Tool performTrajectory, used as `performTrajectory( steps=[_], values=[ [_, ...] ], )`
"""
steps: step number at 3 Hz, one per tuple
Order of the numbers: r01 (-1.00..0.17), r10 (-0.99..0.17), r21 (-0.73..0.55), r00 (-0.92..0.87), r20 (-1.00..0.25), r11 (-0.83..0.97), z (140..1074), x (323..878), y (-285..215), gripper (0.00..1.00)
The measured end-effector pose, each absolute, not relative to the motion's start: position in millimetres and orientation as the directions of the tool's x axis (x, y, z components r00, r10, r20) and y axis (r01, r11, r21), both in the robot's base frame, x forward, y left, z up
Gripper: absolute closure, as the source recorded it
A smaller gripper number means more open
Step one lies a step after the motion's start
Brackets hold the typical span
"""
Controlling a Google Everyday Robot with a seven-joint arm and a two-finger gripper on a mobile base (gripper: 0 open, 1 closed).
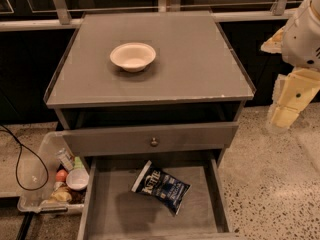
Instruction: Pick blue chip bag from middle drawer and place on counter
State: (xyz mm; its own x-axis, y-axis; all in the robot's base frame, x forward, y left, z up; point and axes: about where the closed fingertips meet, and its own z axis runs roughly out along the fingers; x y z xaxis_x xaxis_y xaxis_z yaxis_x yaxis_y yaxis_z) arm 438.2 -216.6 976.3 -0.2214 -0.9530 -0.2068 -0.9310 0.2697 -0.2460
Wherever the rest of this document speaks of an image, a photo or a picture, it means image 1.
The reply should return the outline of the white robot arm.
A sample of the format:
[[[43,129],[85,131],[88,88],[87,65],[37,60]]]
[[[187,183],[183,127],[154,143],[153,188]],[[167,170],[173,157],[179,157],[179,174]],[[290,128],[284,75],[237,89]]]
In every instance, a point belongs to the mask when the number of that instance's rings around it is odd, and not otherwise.
[[[320,91],[320,0],[304,0],[261,50],[293,66],[278,75],[268,111],[269,127],[287,130]]]

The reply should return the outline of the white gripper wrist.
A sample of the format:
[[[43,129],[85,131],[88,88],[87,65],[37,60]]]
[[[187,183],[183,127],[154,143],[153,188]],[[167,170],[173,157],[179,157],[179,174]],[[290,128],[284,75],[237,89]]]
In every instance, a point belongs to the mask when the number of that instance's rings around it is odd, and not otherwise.
[[[268,130],[284,132],[320,91],[320,0],[304,0],[261,50],[282,53],[282,59],[295,66],[287,76],[278,75],[267,114]]]

